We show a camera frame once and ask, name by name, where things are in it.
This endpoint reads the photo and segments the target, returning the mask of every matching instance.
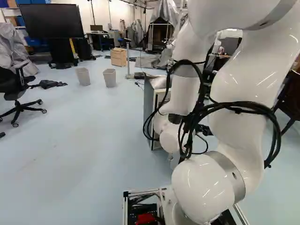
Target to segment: light blue floor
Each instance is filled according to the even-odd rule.
[[[139,54],[132,51],[130,56]],[[134,64],[130,63],[132,72],[141,71]],[[143,136],[143,91],[124,78],[127,68],[111,66],[104,58],[79,66],[90,71],[90,86],[78,84],[74,67],[55,70],[39,65],[35,83],[48,79],[69,85],[28,90],[21,103],[41,98],[48,113],[22,113],[19,128],[11,127],[12,116],[0,124],[0,131],[7,134],[0,140],[0,224],[119,225],[123,190],[170,183],[167,155],[151,152]],[[107,68],[117,70],[116,88],[105,87],[102,72]],[[11,106],[0,96],[0,113]],[[277,115],[283,127],[288,118],[281,112]],[[266,150],[270,131],[268,126]],[[213,150],[216,139],[208,141]],[[300,125],[295,124],[283,137],[282,152],[262,185],[240,204],[252,225],[296,221],[299,144]],[[197,140],[195,149],[203,148]]]

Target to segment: wheel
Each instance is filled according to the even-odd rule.
[[[17,128],[19,124],[17,122],[12,123],[13,127]]]

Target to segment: wastebasket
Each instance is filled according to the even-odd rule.
[[[103,71],[103,76],[105,84],[108,88],[113,88],[116,86],[116,70],[115,69],[106,69]]]
[[[79,80],[79,83],[82,86],[88,86],[90,85],[90,74],[89,70],[87,68],[76,68],[76,74]]]

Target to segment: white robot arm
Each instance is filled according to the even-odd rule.
[[[217,31],[243,30],[243,40],[217,73],[210,96],[220,103],[250,101],[271,108],[300,52],[299,12],[299,0],[189,0],[189,22],[177,37],[173,58],[205,61]],[[189,65],[180,66],[173,74],[170,102],[159,109],[154,120],[162,147],[169,153],[179,150],[178,133],[183,130],[162,115],[188,115],[199,86],[198,74]],[[265,116],[221,109],[210,115],[209,123],[219,140],[217,149],[184,160],[172,174],[179,205],[198,224],[209,224],[253,192],[264,171],[261,140]]]

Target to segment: office chair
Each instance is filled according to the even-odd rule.
[[[26,66],[27,64],[28,62],[19,67],[16,67],[15,70],[16,74],[13,73],[10,69],[0,67],[0,92],[4,93],[4,99],[6,101],[15,101],[15,107],[13,109],[0,115],[0,122],[3,121],[3,117],[15,112],[15,116],[11,121],[11,124],[15,128],[19,126],[16,120],[18,119],[20,113],[24,112],[24,110],[41,111],[42,113],[47,113],[46,109],[29,107],[30,105],[34,105],[34,104],[39,104],[39,105],[43,104],[43,101],[41,99],[34,102],[25,103],[25,104],[21,104],[18,101],[18,99],[30,87],[28,83],[36,79],[34,76],[24,77],[23,67]]]

